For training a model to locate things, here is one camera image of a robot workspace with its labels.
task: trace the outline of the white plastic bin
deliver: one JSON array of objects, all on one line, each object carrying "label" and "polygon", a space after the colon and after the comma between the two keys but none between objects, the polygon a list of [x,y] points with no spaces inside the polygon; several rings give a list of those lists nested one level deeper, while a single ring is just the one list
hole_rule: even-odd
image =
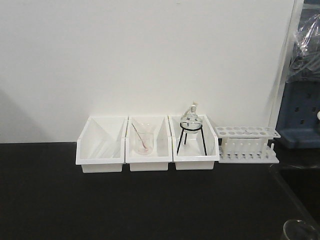
[{"label": "white plastic bin", "polygon": [[77,140],[76,165],[84,173],[121,172],[128,117],[89,117]]},{"label": "white plastic bin", "polygon": [[[154,125],[153,150],[150,154],[137,153],[137,133],[132,123]],[[172,139],[167,116],[131,116],[128,121],[125,139],[125,162],[130,164],[130,171],[166,171],[172,162]]]},{"label": "white plastic bin", "polygon": [[173,143],[173,162],[177,170],[211,170],[214,168],[215,161],[219,161],[218,137],[207,116],[199,115],[199,117],[202,119],[207,155],[205,155],[200,130],[195,134],[188,134],[185,145],[185,134],[183,134],[177,155],[177,148],[182,132],[182,128],[180,127],[181,116],[169,116]]}]

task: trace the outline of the clear plastic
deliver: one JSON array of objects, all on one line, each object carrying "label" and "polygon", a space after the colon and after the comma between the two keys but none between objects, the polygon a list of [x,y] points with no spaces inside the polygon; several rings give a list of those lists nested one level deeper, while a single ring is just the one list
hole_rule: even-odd
[{"label": "clear plastic", "polygon": [[302,10],[294,38],[287,83],[320,82],[320,8]]}]

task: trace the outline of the black tripod stand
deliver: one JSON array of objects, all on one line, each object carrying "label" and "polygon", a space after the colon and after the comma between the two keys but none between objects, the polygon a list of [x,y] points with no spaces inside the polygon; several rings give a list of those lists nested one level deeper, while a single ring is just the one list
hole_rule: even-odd
[{"label": "black tripod stand", "polygon": [[[179,153],[179,148],[180,148],[180,145],[181,145],[181,140],[182,140],[182,136],[184,135],[184,131],[191,131],[191,132],[195,132],[195,131],[198,131],[198,130],[201,130],[201,135],[202,135],[202,142],[203,142],[203,148],[204,148],[204,154],[207,156],[207,149],[206,149],[206,143],[205,143],[205,137],[204,137],[204,131],[202,129],[202,124],[199,128],[197,129],[188,129],[188,128],[185,128],[181,125],[180,123],[180,127],[182,128],[182,132],[181,132],[181,136],[180,136],[180,140],[179,140],[179,144],[178,144],[178,149],[176,151],[176,154],[178,155]],[[184,138],[184,145],[186,145],[186,142],[187,142],[187,133],[185,133],[185,138]]]}]

